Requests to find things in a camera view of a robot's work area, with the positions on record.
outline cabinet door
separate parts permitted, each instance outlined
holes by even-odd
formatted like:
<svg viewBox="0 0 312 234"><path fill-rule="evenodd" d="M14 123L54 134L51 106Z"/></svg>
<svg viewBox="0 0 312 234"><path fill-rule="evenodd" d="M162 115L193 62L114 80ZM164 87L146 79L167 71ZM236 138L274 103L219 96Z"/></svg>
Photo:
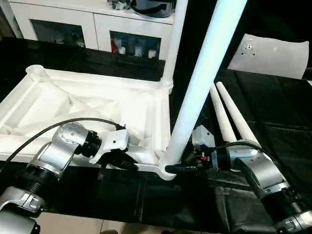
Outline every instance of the cabinet door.
<svg viewBox="0 0 312 234"><path fill-rule="evenodd" d="M99 50L166 60L172 25L94 14Z"/></svg>
<svg viewBox="0 0 312 234"><path fill-rule="evenodd" d="M14 2L11 7L25 39L98 49L92 13Z"/></svg>

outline white tube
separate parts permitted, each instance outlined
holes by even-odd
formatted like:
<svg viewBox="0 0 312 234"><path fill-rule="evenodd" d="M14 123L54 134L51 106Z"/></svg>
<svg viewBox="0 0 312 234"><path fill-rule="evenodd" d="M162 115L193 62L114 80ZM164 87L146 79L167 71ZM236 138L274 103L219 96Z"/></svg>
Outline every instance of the white tube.
<svg viewBox="0 0 312 234"><path fill-rule="evenodd" d="M214 111L218 119L223 140L228 142L237 141L232 126L230 124L229 118L223 107L221 98L218 94L218 91L216 90L215 84L211 86L210 95L214 104Z"/></svg>
<svg viewBox="0 0 312 234"><path fill-rule="evenodd" d="M171 32L169 51L164 67L164 73L160 81L162 88L172 89L174 85L173 76L176 67L176 57L179 51L187 3L188 0L177 0L176 3L175 20Z"/></svg>
<svg viewBox="0 0 312 234"><path fill-rule="evenodd" d="M235 105L234 101L232 100L231 96L229 95L228 91L222 84L222 82L218 82L216 84L222 99L230 112L230 115L239 131L240 136L243 140L252 140L259 144L258 140L255 138L253 132L251 131L250 127L248 126L247 122L245 121L244 117L240 113L239 109Z"/></svg>
<svg viewBox="0 0 312 234"><path fill-rule="evenodd" d="M219 70L247 0L218 0L195 69L185 94L167 151L160 159L166 165L180 162L199 113Z"/></svg>

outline black cable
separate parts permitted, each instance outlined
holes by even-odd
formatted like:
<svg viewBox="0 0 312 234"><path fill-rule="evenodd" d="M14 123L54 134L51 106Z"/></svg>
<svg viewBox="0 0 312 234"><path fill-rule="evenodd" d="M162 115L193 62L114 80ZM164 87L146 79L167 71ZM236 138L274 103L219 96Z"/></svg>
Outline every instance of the black cable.
<svg viewBox="0 0 312 234"><path fill-rule="evenodd" d="M120 130L120 129L125 129L124 126L121 126L115 122L109 121L109 120L105 120L105 119L101 119L101 118L92 118L92 117L81 117L81 118L71 118L68 120L64 120L61 121L59 123L53 124L50 127L47 127L45 129L43 129L41 132L37 133L36 135L34 135L32 138L30 138L29 140L27 140L24 144L22 144L17 150L15 150L5 161L5 163L3 164L3 166L0 168L0 173L2 172L2 170L5 168L5 166L23 149L25 148L29 143L31 143L33 140L35 140L36 138L38 138L39 136L41 136L42 134L46 133L47 131L58 127L62 124L65 123L70 123L70 122L74 122L74 121L82 121L82 120L90 120L90 121L98 121L98 122L104 122L104 123L108 123L108 124L112 124L116 127L116 130Z"/></svg>

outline table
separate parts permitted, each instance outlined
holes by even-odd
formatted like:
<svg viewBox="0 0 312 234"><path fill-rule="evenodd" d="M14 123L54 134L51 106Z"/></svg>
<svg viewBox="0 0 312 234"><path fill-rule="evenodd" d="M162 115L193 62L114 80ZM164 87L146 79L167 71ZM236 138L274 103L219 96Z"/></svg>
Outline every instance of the table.
<svg viewBox="0 0 312 234"><path fill-rule="evenodd" d="M164 65L163 61L146 59L130 66L126 57L23 39L5 39L0 49L5 56L0 100L24 77L25 68L31 64L150 80L161 78ZM170 95L172 127L192 69L191 65L177 64ZM312 87L302 80L230 70L220 71L218 80L228 89L262 147L287 165L292 172L287 176L312 208ZM216 144L222 143L209 96L196 123L200 124L214 134ZM0 177L0 192L14 184L12 175L24 167L23 163L9 164ZM103 181L97 180L97 175L95 168L70 167L46 211L216 233L274 232L270 217L240 173L179 175L173 181L163 181L153 173L120 170L107 170Z"/></svg>

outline floor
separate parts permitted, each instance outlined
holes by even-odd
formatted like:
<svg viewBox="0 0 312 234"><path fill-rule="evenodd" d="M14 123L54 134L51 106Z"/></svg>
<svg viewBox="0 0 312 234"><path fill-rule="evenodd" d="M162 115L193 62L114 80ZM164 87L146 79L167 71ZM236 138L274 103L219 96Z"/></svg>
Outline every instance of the floor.
<svg viewBox="0 0 312 234"><path fill-rule="evenodd" d="M118 231L119 234L161 234L165 230L176 231L173 228L51 213L42 213L36 221L41 227L40 234L99 234L111 229ZM189 233L204 234L195 231Z"/></svg>

